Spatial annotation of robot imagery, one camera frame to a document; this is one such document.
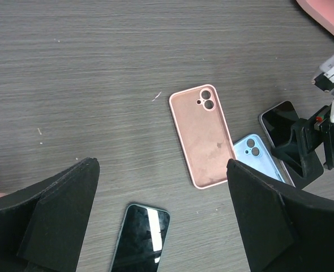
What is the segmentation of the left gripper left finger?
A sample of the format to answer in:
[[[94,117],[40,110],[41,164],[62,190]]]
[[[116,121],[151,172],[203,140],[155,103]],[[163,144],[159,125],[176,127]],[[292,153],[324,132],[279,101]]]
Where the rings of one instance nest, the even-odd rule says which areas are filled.
[[[0,271],[75,271],[99,175],[85,158],[0,197]]]

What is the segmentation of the black phone silver edge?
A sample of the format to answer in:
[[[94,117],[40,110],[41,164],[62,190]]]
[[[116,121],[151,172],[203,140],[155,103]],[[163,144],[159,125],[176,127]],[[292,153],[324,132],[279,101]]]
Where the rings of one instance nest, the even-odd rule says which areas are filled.
[[[265,111],[259,120],[272,145],[272,156],[281,161],[292,185],[303,189],[323,174],[316,146],[309,147],[311,120],[299,118],[290,101]]]

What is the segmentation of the pink phone case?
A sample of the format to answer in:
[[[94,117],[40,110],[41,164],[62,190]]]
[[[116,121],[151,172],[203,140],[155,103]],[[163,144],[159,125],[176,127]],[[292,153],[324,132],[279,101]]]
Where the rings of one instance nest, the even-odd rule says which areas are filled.
[[[227,182],[228,161],[237,157],[215,87],[205,84],[175,92],[169,106],[194,187]]]

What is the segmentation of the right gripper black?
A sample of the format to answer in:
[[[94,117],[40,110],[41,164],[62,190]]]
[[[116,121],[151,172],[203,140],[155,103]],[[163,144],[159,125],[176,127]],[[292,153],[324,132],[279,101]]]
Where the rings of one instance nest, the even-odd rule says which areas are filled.
[[[303,189],[320,177],[323,165],[315,149],[323,144],[328,170],[334,169],[334,123],[331,107],[325,105],[308,120],[281,118],[272,129],[272,155],[281,160],[298,189]]]

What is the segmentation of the blue phone case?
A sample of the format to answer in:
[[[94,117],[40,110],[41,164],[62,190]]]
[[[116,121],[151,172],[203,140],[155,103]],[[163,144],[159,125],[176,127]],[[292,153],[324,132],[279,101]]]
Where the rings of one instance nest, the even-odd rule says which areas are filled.
[[[276,163],[260,136],[249,134],[233,146],[237,160],[273,179],[284,182]]]

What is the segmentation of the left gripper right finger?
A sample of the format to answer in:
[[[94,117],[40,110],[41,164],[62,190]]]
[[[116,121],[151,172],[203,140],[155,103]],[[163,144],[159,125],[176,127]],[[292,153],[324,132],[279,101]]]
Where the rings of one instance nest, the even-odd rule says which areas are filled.
[[[251,271],[334,271],[334,201],[227,164],[230,195]]]

